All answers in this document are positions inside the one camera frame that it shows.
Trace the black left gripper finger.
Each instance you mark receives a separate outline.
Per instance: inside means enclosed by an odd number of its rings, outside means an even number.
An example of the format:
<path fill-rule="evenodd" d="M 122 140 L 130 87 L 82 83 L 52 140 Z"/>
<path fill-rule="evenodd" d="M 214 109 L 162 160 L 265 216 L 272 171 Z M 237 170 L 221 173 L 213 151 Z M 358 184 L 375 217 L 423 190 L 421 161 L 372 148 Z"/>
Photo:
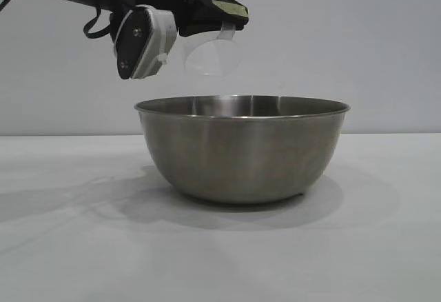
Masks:
<path fill-rule="evenodd" d="M 178 33 L 182 37 L 220 30 L 223 21 L 224 13 L 218 8 L 180 6 L 178 9 Z"/>
<path fill-rule="evenodd" d="M 224 13 L 223 24 L 234 25 L 235 29 L 243 29 L 249 22 L 247 7 L 237 0 L 193 0 L 191 6 L 218 8 Z"/>

